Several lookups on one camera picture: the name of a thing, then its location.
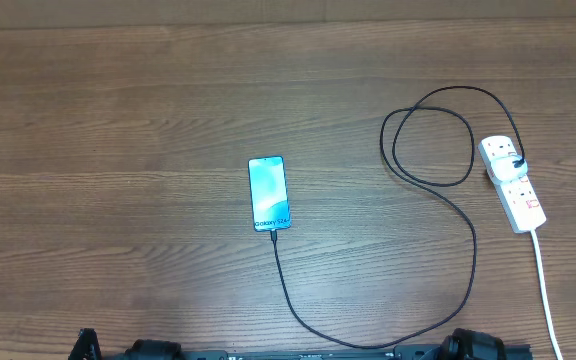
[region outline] power strip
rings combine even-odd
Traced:
[[[546,222],[546,214],[526,175],[528,166],[524,163],[525,169],[517,173],[513,172],[514,169],[507,171],[498,166],[498,164],[505,165],[506,159],[520,158],[512,140],[501,135],[487,137],[479,143],[479,153],[486,164],[488,176],[495,185],[512,230],[521,234],[543,225]]]

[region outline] wall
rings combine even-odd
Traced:
[[[0,0],[0,29],[576,16],[575,0]]]

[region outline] blue phone screen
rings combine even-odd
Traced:
[[[284,159],[281,156],[251,159],[248,162],[248,171],[255,230],[289,228],[290,205]]]

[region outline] power cord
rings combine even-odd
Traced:
[[[381,157],[383,158],[384,162],[386,163],[386,165],[388,166],[390,171],[392,171],[393,174],[395,174],[401,180],[435,195],[436,197],[441,199],[443,202],[450,205],[453,208],[453,210],[455,210],[455,212],[457,214],[459,214],[459,216],[462,217],[462,219],[466,222],[466,224],[470,228],[470,231],[472,233],[472,269],[470,271],[470,280],[468,281],[468,288],[466,289],[466,294],[464,295],[464,299],[461,301],[461,303],[459,304],[457,309],[455,311],[453,311],[450,315],[448,315],[445,319],[443,319],[443,320],[441,320],[435,324],[432,324],[426,328],[423,328],[419,331],[416,331],[412,334],[406,335],[402,338],[399,338],[397,340],[394,340],[394,341],[391,341],[388,343],[377,344],[377,345],[357,345],[357,344],[352,344],[352,343],[349,343],[349,342],[346,342],[343,340],[336,339],[332,336],[328,336],[324,333],[321,333],[321,332],[315,330],[313,327],[306,324],[306,322],[304,322],[299,317],[299,315],[297,315],[297,312],[293,308],[292,303],[290,301],[290,296],[288,295],[288,289],[286,288],[286,282],[284,280],[284,275],[283,275],[283,272],[281,271],[281,263],[279,261],[279,254],[277,252],[277,231],[272,230],[270,232],[270,239],[272,240],[272,244],[273,244],[273,247],[275,250],[275,260],[277,262],[277,270],[279,271],[279,279],[281,280],[281,286],[283,287],[283,290],[284,290],[284,296],[286,298],[286,303],[288,304],[288,308],[290,309],[290,312],[295,317],[295,319],[299,322],[299,324],[301,324],[301,326],[306,328],[311,333],[313,333],[313,334],[315,334],[315,335],[317,335],[323,339],[335,342],[335,343],[340,344],[340,345],[348,346],[351,348],[367,349],[367,350],[369,350],[369,349],[381,349],[381,348],[385,348],[385,347],[394,346],[396,344],[399,344],[402,341],[405,341],[405,340],[408,340],[408,339],[413,338],[415,336],[421,335],[427,331],[433,330],[433,329],[447,323],[448,321],[450,321],[450,319],[455,317],[455,315],[457,315],[461,311],[461,309],[463,309],[463,307],[466,305],[466,302],[468,301],[468,297],[470,296],[470,292],[472,290],[472,284],[475,280],[475,269],[476,269],[476,264],[477,264],[477,234],[475,232],[475,226],[473,225],[472,221],[470,221],[470,218],[468,218],[466,213],[464,213],[452,201],[448,200],[446,197],[444,197],[440,193],[424,186],[424,185],[429,185],[429,186],[437,186],[437,187],[449,187],[449,186],[459,185],[468,178],[468,175],[470,175],[470,172],[472,171],[472,167],[473,167],[473,164],[475,161],[475,138],[473,136],[472,129],[471,129],[468,121],[463,116],[461,116],[458,113],[456,113],[452,110],[449,110],[449,109],[445,109],[445,108],[441,108],[441,107],[420,106],[421,103],[424,100],[426,100],[429,96],[431,96],[435,93],[438,93],[440,91],[446,91],[446,90],[451,90],[451,89],[467,89],[467,90],[475,90],[475,91],[482,92],[482,93],[492,97],[501,106],[501,108],[506,113],[506,116],[508,117],[508,120],[510,121],[512,128],[515,131],[515,135],[517,136],[517,142],[519,143],[519,147],[521,149],[521,159],[515,163],[515,167],[521,166],[525,161],[525,152],[524,152],[524,147],[521,143],[521,138],[519,137],[519,131],[517,130],[517,126],[515,126],[515,122],[512,119],[512,115],[510,115],[510,112],[508,111],[508,109],[506,108],[504,103],[501,102],[501,100],[499,100],[499,98],[497,98],[497,96],[495,96],[494,94],[492,94],[491,92],[489,92],[487,90],[484,90],[484,89],[481,89],[478,87],[474,87],[474,86],[448,86],[448,87],[439,88],[439,89],[436,89],[434,91],[431,91],[426,96],[422,97],[412,107],[404,108],[404,109],[398,109],[398,110],[395,110],[395,111],[391,112],[390,114],[388,114],[388,116],[386,116],[386,118],[384,118],[384,121],[381,125],[381,132],[380,132],[380,136],[379,136],[379,150],[381,151]],[[468,165],[468,171],[466,171],[466,174],[460,180],[457,180],[455,182],[450,182],[450,183],[438,183],[438,182],[423,180],[423,179],[420,179],[420,178],[410,174],[399,163],[399,160],[397,159],[397,155],[395,152],[395,145],[397,144],[397,138],[399,137],[399,133],[401,132],[401,129],[404,126],[404,123],[406,122],[406,120],[408,120],[410,115],[412,115],[412,113],[417,111],[417,110],[441,111],[441,112],[451,114],[451,115],[459,118],[459,120],[461,120],[464,123],[464,125],[466,125],[466,127],[468,128],[468,133],[470,134],[470,149],[471,149],[470,150],[470,164]],[[388,122],[388,120],[393,115],[400,113],[400,112],[404,112],[404,111],[406,111],[407,113],[404,116],[404,118],[401,120],[401,123],[399,124],[399,128],[397,129],[397,133],[395,134],[395,138],[393,139],[393,142],[392,142],[392,157],[393,157],[393,160],[395,161],[395,164],[397,165],[397,168],[403,173],[403,175],[402,175],[399,172],[397,172],[395,170],[395,168],[390,164],[390,161],[388,160],[388,158],[386,157],[386,153],[384,152],[384,129],[386,128],[386,123]]]
[[[537,260],[537,275],[539,276],[539,289],[541,290],[541,301],[544,304],[544,313],[546,314],[546,324],[548,325],[548,334],[550,335],[550,342],[552,348],[555,350],[557,360],[563,360],[561,350],[559,350],[559,343],[555,336],[555,328],[552,325],[552,316],[550,315],[550,305],[548,304],[548,293],[546,292],[546,279],[544,277],[544,266],[541,263],[541,250],[539,249],[539,239],[537,239],[537,232],[530,230],[532,236],[532,244],[535,247],[535,258]]]

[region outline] white cord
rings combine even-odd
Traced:
[[[552,348],[555,350],[557,360],[563,360],[564,357],[561,355],[561,350],[559,350],[559,344],[557,343],[557,337],[555,336],[555,328],[552,326],[552,317],[550,316],[550,305],[548,305],[548,293],[546,292],[546,279],[544,279],[544,267],[541,264],[541,250],[539,250],[539,240],[537,239],[537,233],[535,232],[535,230],[530,230],[530,235],[532,235],[532,244],[535,246],[535,258],[537,259],[537,274],[539,275],[541,300],[544,303],[544,312],[546,313],[546,323],[548,324],[548,333],[550,334],[550,341],[552,342]]]

